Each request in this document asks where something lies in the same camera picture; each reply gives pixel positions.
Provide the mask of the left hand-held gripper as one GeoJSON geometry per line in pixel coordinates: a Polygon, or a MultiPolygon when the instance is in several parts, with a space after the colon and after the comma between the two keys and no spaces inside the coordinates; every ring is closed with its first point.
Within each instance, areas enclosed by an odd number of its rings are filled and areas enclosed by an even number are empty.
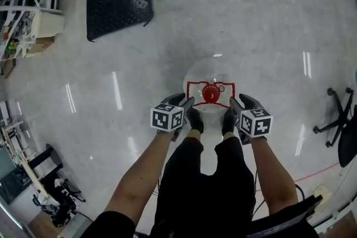
{"type": "Polygon", "coordinates": [[[185,98],[185,93],[173,94],[151,109],[150,127],[156,129],[157,133],[173,132],[172,142],[179,137],[185,122],[184,117],[187,117],[195,104],[195,98],[190,97],[179,107],[185,98]]]}

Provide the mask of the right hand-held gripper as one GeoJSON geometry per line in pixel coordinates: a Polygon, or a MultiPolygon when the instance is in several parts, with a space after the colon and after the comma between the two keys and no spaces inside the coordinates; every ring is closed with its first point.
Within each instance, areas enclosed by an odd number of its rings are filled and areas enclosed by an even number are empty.
{"type": "Polygon", "coordinates": [[[244,108],[248,110],[243,110],[241,104],[234,97],[230,97],[229,104],[239,119],[238,133],[242,145],[247,145],[250,143],[250,138],[266,137],[270,133],[273,116],[264,109],[257,99],[246,94],[239,94],[239,99],[244,104],[244,108]]]}

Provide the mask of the clear water jug red handle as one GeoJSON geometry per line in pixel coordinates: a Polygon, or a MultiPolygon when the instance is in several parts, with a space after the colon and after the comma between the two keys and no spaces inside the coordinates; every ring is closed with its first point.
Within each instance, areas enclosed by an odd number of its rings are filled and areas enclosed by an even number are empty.
{"type": "Polygon", "coordinates": [[[195,62],[187,71],[183,90],[186,97],[193,97],[193,108],[204,123],[217,124],[230,108],[229,100],[235,96],[233,66],[227,56],[212,56],[195,62]]]}

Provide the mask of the person's right forearm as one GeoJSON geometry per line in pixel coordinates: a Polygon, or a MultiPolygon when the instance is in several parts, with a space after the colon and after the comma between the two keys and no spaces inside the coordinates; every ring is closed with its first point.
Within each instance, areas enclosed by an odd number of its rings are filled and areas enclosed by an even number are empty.
{"type": "Polygon", "coordinates": [[[295,183],[280,163],[266,138],[251,138],[257,175],[269,214],[298,203],[295,183]]]}

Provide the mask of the person's left forearm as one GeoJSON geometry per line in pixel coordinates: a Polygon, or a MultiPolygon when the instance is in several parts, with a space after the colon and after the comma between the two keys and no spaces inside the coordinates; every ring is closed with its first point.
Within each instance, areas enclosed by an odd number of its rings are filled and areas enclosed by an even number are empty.
{"type": "Polygon", "coordinates": [[[159,133],[126,171],[118,183],[106,211],[115,211],[138,224],[156,188],[174,132],[159,133]]]}

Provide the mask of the person's right black shoe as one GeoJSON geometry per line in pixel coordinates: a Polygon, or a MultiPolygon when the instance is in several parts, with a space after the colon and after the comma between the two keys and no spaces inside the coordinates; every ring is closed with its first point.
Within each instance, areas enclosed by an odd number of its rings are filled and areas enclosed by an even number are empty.
{"type": "Polygon", "coordinates": [[[236,125],[237,116],[232,109],[227,109],[221,121],[221,133],[224,136],[226,133],[233,133],[236,125]]]}

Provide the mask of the person's black shoe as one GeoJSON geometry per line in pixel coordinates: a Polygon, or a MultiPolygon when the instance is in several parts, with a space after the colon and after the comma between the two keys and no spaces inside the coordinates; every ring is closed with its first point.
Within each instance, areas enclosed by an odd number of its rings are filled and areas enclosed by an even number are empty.
{"type": "Polygon", "coordinates": [[[227,109],[221,121],[221,133],[224,136],[226,133],[233,133],[236,125],[237,116],[232,109],[227,109]]]}
{"type": "Polygon", "coordinates": [[[197,130],[200,134],[204,132],[204,122],[198,110],[191,108],[187,113],[187,118],[192,130],[197,130]]]}

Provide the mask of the person's left black shoe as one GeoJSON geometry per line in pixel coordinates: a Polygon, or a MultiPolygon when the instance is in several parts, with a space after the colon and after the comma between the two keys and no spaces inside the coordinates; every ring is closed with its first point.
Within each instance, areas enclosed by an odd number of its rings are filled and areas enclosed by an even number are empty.
{"type": "Polygon", "coordinates": [[[200,134],[204,132],[204,122],[198,110],[191,108],[187,113],[187,118],[192,130],[197,130],[200,134]]]}

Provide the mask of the black mesh office chair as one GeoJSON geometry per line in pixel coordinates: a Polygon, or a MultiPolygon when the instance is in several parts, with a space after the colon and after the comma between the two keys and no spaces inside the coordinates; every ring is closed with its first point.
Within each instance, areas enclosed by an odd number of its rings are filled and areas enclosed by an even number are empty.
{"type": "Polygon", "coordinates": [[[312,129],[315,134],[318,134],[337,127],[332,141],[326,142],[326,147],[333,147],[337,139],[339,139],[337,155],[341,168],[345,168],[357,156],[357,104],[354,105],[352,110],[354,90],[347,87],[345,91],[349,94],[349,98],[345,109],[343,109],[337,92],[333,88],[327,89],[328,96],[334,98],[339,116],[334,122],[325,127],[314,126],[312,129]]]}

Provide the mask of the person's black clothing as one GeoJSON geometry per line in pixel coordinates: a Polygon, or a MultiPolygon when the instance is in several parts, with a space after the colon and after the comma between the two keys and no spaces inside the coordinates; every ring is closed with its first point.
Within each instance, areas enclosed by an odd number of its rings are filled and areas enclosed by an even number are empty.
{"type": "MultiPolygon", "coordinates": [[[[255,194],[240,140],[226,133],[215,147],[216,170],[205,175],[200,170],[204,147],[199,134],[191,130],[166,156],[148,238],[246,238],[255,194]]],[[[121,213],[104,210],[81,238],[134,238],[137,225],[121,213]]]]}

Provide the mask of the black flat tablet case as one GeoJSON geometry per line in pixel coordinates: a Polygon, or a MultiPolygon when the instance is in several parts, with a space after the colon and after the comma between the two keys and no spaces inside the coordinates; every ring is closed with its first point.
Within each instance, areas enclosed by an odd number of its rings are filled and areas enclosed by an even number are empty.
{"type": "Polygon", "coordinates": [[[288,229],[306,219],[323,200],[322,195],[310,196],[301,202],[288,206],[250,224],[246,238],[265,238],[288,229]]]}

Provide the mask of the round wooden table black base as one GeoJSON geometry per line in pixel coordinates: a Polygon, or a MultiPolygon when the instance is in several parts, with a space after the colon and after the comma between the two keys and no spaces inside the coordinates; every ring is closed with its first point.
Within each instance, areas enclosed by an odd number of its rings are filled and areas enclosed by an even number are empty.
{"type": "Polygon", "coordinates": [[[11,141],[9,132],[10,131],[15,132],[16,127],[22,123],[23,121],[19,121],[6,125],[4,127],[0,127],[0,134],[4,139],[5,146],[10,151],[10,157],[13,160],[13,162],[17,165],[20,165],[25,170],[25,173],[30,178],[32,184],[34,185],[35,190],[38,193],[41,193],[45,198],[50,198],[50,194],[46,191],[44,187],[44,183],[46,183],[53,174],[57,173],[60,169],[62,169],[63,167],[62,160],[59,157],[56,150],[54,150],[54,148],[50,144],[46,144],[46,149],[43,152],[39,153],[34,159],[30,161],[28,160],[28,158],[25,157],[24,151],[22,149],[20,150],[15,149],[11,141]],[[35,173],[35,168],[49,158],[53,161],[56,167],[46,176],[40,178],[35,173]]]}

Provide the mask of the black folded stand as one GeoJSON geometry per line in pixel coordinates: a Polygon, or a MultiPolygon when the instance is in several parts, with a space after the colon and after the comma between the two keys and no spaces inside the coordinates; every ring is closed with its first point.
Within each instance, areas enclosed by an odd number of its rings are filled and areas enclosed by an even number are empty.
{"type": "Polygon", "coordinates": [[[86,202],[81,190],[67,178],[58,174],[51,176],[44,183],[44,188],[49,197],[39,193],[32,196],[32,202],[51,217],[52,224],[57,228],[68,224],[76,215],[79,210],[79,202],[86,202]]]}

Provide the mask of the small brown cardboard box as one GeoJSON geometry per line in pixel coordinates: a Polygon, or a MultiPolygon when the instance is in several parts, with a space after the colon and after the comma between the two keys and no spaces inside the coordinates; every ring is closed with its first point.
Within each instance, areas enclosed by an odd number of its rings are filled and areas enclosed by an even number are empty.
{"type": "Polygon", "coordinates": [[[46,51],[55,42],[55,37],[37,38],[29,48],[26,48],[25,57],[33,57],[46,51]]]}

